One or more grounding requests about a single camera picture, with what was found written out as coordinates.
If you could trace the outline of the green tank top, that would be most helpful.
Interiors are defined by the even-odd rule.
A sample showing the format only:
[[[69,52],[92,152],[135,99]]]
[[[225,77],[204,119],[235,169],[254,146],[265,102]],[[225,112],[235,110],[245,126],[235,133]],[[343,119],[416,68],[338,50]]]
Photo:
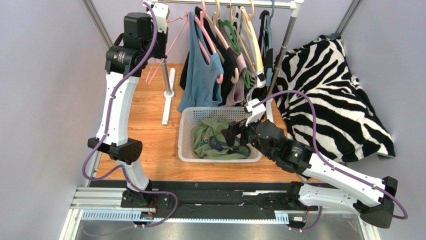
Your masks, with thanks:
[[[222,130],[227,130],[231,121],[212,117],[202,119],[191,130],[191,149],[198,159],[210,160],[238,160],[250,156],[251,150],[246,145],[239,145],[237,137],[234,146],[226,142]]]

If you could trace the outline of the thin pink wire hanger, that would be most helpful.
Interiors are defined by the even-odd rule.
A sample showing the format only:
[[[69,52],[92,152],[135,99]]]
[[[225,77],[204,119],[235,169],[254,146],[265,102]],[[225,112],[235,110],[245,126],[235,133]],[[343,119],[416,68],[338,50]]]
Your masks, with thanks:
[[[179,39],[180,35],[182,34],[183,30],[185,29],[186,25],[188,24],[188,21],[189,21],[188,15],[189,15],[189,11],[187,10],[183,16],[175,18],[173,20],[168,20],[167,21],[168,23],[173,23],[173,22],[182,20],[182,21],[184,21],[184,23],[183,23],[181,29],[179,30],[178,34],[174,38],[173,42],[171,43],[171,45],[166,50],[166,52],[165,52],[166,56],[168,56],[168,54],[170,53],[170,51],[173,49],[174,45],[176,44],[176,41]],[[146,79],[145,79],[145,84],[147,86],[149,86],[151,84],[151,82],[153,81],[155,75],[157,74],[158,70],[160,69],[161,64],[165,63],[165,61],[166,61],[166,57],[162,58],[161,61],[158,64],[156,64],[156,60],[154,60],[153,65],[150,67],[150,69],[148,71],[148,74],[146,76]]]

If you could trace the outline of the thick pink plastic hanger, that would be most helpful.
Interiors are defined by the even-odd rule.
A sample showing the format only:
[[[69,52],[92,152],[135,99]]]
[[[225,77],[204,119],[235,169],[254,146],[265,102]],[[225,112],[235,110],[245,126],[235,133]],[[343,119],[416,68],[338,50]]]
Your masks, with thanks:
[[[213,43],[212,39],[210,38],[208,32],[206,31],[204,27],[204,17],[206,15],[205,0],[201,0],[201,5],[202,5],[202,10],[200,11],[200,15],[199,17],[195,17],[194,21],[198,24],[199,28],[201,29],[203,33],[203,36],[206,38],[207,43],[210,46],[210,49],[212,51],[212,53],[210,53],[210,51],[208,51],[202,43],[199,43],[200,49],[203,51],[204,56],[206,57],[207,61],[210,63],[211,62],[210,54],[216,54],[217,51],[216,51],[215,44]]]

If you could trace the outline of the blue tank top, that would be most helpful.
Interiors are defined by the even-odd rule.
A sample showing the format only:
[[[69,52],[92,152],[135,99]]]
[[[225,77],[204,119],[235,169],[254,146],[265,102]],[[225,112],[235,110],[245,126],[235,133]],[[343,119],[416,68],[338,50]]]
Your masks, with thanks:
[[[220,56],[210,53],[198,16],[189,12],[189,55],[186,83],[177,110],[191,107],[217,107],[223,100],[221,84],[217,82],[224,73]]]

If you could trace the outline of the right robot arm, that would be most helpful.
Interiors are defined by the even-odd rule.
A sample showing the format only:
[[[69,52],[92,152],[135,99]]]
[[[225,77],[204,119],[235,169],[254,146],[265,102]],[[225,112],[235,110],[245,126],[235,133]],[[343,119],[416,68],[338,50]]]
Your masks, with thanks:
[[[391,226],[395,210],[392,198],[398,189],[395,178],[368,176],[328,158],[322,159],[313,147],[286,138],[283,129],[269,120],[250,124],[245,120],[233,121],[221,133],[230,146],[250,145],[286,172],[331,185],[320,188],[294,183],[286,194],[287,201],[350,211],[364,222],[382,229]]]

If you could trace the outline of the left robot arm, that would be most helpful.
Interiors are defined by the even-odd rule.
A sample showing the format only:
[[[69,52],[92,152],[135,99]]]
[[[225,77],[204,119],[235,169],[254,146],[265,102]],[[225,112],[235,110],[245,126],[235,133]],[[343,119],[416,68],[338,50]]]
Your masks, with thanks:
[[[142,70],[147,61],[165,53],[165,45],[157,41],[153,16],[144,12],[128,13],[123,19],[124,32],[105,54],[106,96],[101,124],[87,146],[116,162],[127,186],[122,193],[122,207],[154,207],[151,180],[140,161],[143,143],[128,136],[131,105]]]

